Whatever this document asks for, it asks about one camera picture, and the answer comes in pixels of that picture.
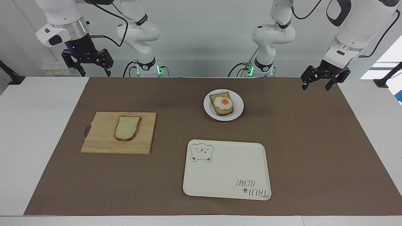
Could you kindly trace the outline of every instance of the wall socket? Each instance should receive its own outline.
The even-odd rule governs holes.
[[[47,75],[71,75],[72,69],[62,63],[44,64],[42,70]]]

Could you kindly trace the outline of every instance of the egg white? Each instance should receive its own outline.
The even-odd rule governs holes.
[[[228,105],[222,104],[223,99],[228,100],[229,104]],[[229,108],[231,108],[233,106],[233,103],[232,103],[231,99],[226,98],[226,97],[217,97],[217,98],[215,98],[215,101],[213,103],[215,104],[215,106],[217,108],[222,109],[222,110],[229,109]]]

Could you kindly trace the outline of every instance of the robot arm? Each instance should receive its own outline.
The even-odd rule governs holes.
[[[358,58],[371,39],[389,23],[399,5],[399,0],[337,1],[341,6],[341,13],[337,19],[328,19],[339,26],[339,31],[320,66],[309,66],[301,76],[304,90],[319,79],[330,79],[325,86],[326,90],[334,84],[344,82],[350,73],[347,66]]]
[[[38,39],[47,47],[65,43],[67,49],[62,57],[69,68],[77,69],[82,76],[85,70],[81,63],[96,64],[108,70],[113,66],[113,59],[107,49],[97,51],[89,37],[87,22],[74,0],[35,0],[43,10],[48,23],[36,32]],[[98,0],[99,4],[111,4],[113,0]]]
[[[148,20],[148,15],[142,11],[140,0],[120,0],[120,2],[124,16],[132,21],[129,23],[124,42],[135,51],[139,76],[159,76],[158,60],[147,43],[159,39],[159,27]],[[117,35],[120,39],[123,38],[124,31],[123,26],[117,27]]]
[[[276,50],[272,44],[289,43],[295,38],[295,28],[291,24],[291,8],[289,0],[274,0],[271,8],[271,17],[276,21],[274,25],[262,25],[253,30],[253,41],[258,45],[258,54],[253,62],[256,67],[254,75],[267,76],[272,67]]]

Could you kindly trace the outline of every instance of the bear face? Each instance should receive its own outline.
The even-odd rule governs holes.
[[[206,162],[212,162],[213,146],[207,144],[192,144],[190,146],[191,161],[205,160]]]

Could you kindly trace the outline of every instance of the window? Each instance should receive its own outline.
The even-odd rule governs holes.
[[[367,71],[361,79],[383,78],[402,61],[402,36],[384,53],[382,57]],[[402,90],[402,70],[387,81],[389,90],[397,95]]]

